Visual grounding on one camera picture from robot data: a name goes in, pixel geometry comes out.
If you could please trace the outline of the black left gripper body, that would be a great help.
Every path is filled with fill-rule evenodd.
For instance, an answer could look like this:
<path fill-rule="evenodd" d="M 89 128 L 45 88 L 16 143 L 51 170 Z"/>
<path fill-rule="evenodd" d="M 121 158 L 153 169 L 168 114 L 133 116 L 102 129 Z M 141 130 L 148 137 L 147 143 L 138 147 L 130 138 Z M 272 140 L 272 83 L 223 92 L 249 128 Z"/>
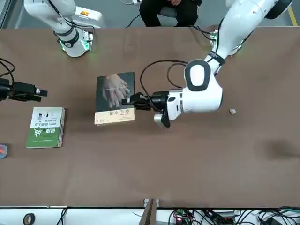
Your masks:
<path fill-rule="evenodd" d="M 156 91 L 152 94 L 152 102 L 156 112 L 162 112 L 167 108 L 169 91 Z"/>

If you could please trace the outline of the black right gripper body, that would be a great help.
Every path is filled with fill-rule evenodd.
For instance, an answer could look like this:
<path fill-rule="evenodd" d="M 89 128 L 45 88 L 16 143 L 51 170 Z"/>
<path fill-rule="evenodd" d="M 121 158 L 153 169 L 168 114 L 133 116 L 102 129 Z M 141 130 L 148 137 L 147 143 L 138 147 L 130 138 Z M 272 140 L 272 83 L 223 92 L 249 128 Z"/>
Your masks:
<path fill-rule="evenodd" d="M 13 86 L 10 81 L 5 78 L 0 79 L 0 100 L 11 99 Z"/>

